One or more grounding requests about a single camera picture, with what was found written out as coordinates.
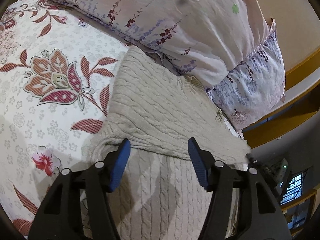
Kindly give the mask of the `beige cable knit sweater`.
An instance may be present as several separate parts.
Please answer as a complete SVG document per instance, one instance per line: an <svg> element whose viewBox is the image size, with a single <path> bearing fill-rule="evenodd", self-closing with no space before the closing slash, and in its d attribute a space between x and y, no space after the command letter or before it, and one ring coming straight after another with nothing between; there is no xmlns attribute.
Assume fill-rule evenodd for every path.
<svg viewBox="0 0 320 240"><path fill-rule="evenodd" d="M187 145L195 138L215 159L246 162L247 142L190 76L176 76L131 47L121 61L101 131L86 140L91 162L123 139L131 154L108 197L121 239L197 239L211 195L199 184Z"/></svg>

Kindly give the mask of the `wooden bedside shelf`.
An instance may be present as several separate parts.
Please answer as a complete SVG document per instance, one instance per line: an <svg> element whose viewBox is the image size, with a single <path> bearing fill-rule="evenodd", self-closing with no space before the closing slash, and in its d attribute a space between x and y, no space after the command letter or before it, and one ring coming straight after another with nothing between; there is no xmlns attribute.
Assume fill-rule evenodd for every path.
<svg viewBox="0 0 320 240"><path fill-rule="evenodd" d="M319 213L319 51L286 75L285 104L245 129L260 168L278 194L286 226L297 239Z"/></svg>

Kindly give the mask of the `floral white bedspread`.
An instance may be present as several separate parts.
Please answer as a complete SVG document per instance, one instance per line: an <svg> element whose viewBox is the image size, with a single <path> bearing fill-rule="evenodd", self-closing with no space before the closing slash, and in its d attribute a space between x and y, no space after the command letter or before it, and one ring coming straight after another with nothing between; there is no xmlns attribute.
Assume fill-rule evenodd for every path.
<svg viewBox="0 0 320 240"><path fill-rule="evenodd" d="M18 0L1 18L1 205L27 237L64 168L91 164L128 46L51 0Z"/></svg>

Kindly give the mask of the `pink lavender floral pillow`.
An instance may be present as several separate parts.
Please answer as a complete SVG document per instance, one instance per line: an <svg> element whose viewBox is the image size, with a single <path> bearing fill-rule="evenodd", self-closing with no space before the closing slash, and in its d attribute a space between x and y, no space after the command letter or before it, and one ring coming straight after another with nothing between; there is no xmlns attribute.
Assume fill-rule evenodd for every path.
<svg viewBox="0 0 320 240"><path fill-rule="evenodd" d="M190 75L242 130L285 95L276 22L258 0L54 0L99 21L176 75Z"/></svg>

